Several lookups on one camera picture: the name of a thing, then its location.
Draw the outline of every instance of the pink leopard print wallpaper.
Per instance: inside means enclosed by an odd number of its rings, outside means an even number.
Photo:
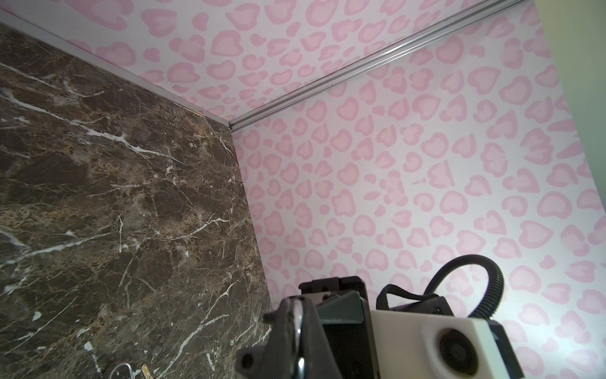
[[[374,307],[479,253],[527,378],[606,377],[606,216],[532,3],[234,138],[274,304],[358,275]],[[486,282],[465,267],[438,293],[463,316]]]
[[[231,120],[478,0],[0,0]]]

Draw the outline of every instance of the white camera housing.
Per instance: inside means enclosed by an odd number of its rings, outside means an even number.
[[[382,379],[510,379],[486,320],[387,310],[370,314]],[[442,358],[439,339],[450,329],[463,333],[475,348],[474,375],[457,373]]]

